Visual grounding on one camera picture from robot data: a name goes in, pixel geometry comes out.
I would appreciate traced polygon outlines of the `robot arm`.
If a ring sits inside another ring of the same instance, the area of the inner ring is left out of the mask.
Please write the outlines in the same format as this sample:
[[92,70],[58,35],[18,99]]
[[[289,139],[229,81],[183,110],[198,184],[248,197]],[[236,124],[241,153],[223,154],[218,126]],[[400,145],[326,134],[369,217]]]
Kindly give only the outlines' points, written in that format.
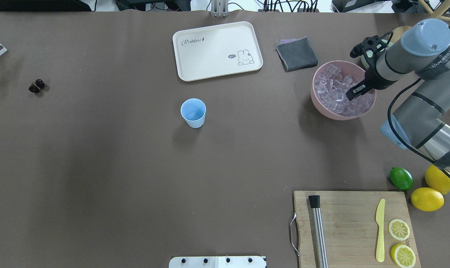
[[346,92],[351,101],[370,90],[383,90],[415,73],[417,88],[395,110],[387,109],[381,133],[408,148],[450,178],[450,125],[441,120],[450,109],[450,26],[439,19],[418,22],[389,46],[384,36],[357,44],[350,56],[363,56],[365,76]]

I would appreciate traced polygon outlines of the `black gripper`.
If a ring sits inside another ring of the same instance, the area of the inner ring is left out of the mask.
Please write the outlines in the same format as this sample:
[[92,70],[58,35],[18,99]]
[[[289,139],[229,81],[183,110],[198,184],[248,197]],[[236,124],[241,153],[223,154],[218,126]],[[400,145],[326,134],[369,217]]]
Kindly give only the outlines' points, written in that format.
[[386,33],[381,36],[375,35],[366,37],[363,42],[357,44],[350,52],[352,58],[363,56],[368,64],[363,81],[349,88],[346,92],[346,98],[349,101],[368,93],[370,90],[383,90],[394,82],[384,78],[378,72],[378,59],[384,56],[389,48],[389,40],[383,41],[387,36],[392,37],[392,33]]

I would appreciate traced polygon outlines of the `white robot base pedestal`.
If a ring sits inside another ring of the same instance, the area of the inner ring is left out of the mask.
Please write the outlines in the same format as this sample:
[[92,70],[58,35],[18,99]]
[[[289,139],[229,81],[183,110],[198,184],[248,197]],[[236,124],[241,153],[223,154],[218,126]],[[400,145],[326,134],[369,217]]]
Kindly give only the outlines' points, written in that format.
[[176,256],[169,268],[267,268],[265,256]]

